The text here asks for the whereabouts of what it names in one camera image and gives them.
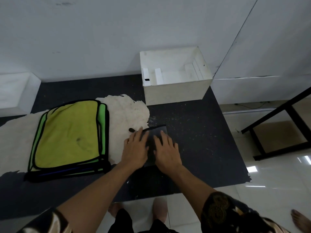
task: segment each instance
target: yellow-green cartoon bag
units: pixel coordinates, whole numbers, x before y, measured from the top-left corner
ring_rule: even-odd
[[[108,172],[109,112],[96,100],[72,101],[41,116],[25,179]]]

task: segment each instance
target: foot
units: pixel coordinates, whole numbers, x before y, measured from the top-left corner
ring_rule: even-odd
[[[311,221],[297,210],[291,211],[291,216],[295,226],[303,233],[311,233]]]
[[[122,203],[113,203],[109,206],[108,208],[108,212],[111,214],[111,216],[113,216],[114,218],[116,218],[116,215],[118,213],[118,211],[120,209],[123,208],[123,204]]]
[[[157,197],[153,201],[152,206],[153,220],[159,219],[161,222],[165,223],[167,216],[167,202],[163,197]]]

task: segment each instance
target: white box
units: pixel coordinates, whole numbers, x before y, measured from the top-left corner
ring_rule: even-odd
[[[199,47],[140,52],[146,105],[203,99],[213,76]]]
[[[0,75],[0,117],[29,114],[40,84],[30,72]]]

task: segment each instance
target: black table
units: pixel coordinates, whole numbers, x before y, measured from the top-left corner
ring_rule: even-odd
[[[32,113],[73,100],[121,94],[145,102],[141,75],[42,83]],[[149,126],[167,125],[169,135],[179,144],[183,165],[195,176],[212,187],[251,180],[211,88],[202,100],[148,108]],[[0,118],[0,125],[17,117]],[[29,183],[23,181],[24,174],[7,172],[0,177],[0,220],[40,214],[51,206],[58,206],[103,175]],[[179,192],[169,177],[156,166],[150,166],[134,172],[115,201]]]

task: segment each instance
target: black metal stand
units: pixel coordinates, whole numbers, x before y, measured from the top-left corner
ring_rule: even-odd
[[[261,119],[257,120],[256,122],[254,122],[253,124],[249,125],[247,128],[244,128],[241,131],[242,134],[247,132],[247,131],[249,131],[251,133],[251,136],[252,136],[259,152],[261,153],[261,155],[254,157],[254,159],[256,161],[266,159],[266,158],[271,158],[274,156],[278,156],[281,154],[285,154],[285,153],[289,153],[289,152],[293,152],[293,151],[297,151],[297,150],[311,148],[311,130],[305,124],[305,122],[302,120],[302,118],[299,116],[297,111],[292,107],[293,104],[297,103],[298,101],[302,100],[303,98],[307,97],[310,94],[311,94],[311,87],[308,88],[307,90],[303,91],[299,95],[295,96],[291,100],[285,102],[283,105],[279,106],[278,108],[276,108],[275,110],[273,110],[272,112],[267,114],[266,116],[262,117]],[[274,115],[280,113],[283,110],[285,110],[289,114],[289,116],[291,117],[291,119],[293,120],[295,125],[298,127],[298,129],[301,131],[301,133],[304,135],[304,137],[306,138],[307,141],[304,143],[301,143],[301,144],[289,146],[289,147],[286,147],[283,149],[279,149],[279,150],[275,150],[275,151],[266,153],[264,151],[257,135],[255,134],[253,128],[258,126],[259,124],[263,123],[264,121],[268,120],[269,118],[273,117]]]

